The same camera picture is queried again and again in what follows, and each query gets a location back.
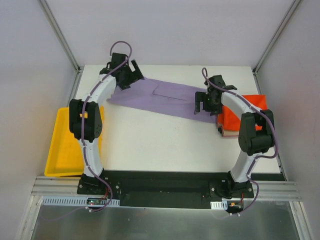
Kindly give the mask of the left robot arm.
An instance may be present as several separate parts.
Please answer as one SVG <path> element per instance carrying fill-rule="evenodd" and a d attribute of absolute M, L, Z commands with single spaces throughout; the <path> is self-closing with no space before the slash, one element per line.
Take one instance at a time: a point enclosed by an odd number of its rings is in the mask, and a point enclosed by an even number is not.
<path fill-rule="evenodd" d="M 84 162 L 84 171 L 77 187 L 78 194 L 110 193 L 104 181 L 99 151 L 99 137 L 103 130 L 100 107 L 112 97 L 116 88 L 129 89 L 131 84 L 142 78 L 135 60 L 129 60 L 129 56 L 124 53 L 114 52 L 88 93 L 69 102 L 69 130 L 78 140 Z"/>

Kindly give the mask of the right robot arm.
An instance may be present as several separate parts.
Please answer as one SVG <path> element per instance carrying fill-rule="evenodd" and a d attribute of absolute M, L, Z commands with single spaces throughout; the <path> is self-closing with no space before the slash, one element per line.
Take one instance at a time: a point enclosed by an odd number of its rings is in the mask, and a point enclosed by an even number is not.
<path fill-rule="evenodd" d="M 276 145 L 274 115 L 271 110 L 262 110 L 249 102 L 233 85 L 226 85 L 221 75 L 204 79 L 207 90 L 195 93 L 194 113 L 203 110 L 215 116 L 227 107 L 240 120 L 239 156 L 226 180 L 214 190 L 219 197 L 231 199 L 249 189 L 258 159 L 266 158 L 268 150 Z"/>

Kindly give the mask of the purple t-shirt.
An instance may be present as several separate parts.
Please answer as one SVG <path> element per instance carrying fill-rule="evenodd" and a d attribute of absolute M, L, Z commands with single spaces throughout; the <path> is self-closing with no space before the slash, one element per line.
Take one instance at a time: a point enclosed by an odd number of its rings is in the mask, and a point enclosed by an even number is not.
<path fill-rule="evenodd" d="M 108 103 L 204 123 L 216 123 L 216 117 L 202 111 L 194 114 L 195 93 L 205 89 L 151 78 L 140 79 L 121 90 L 116 88 Z"/>

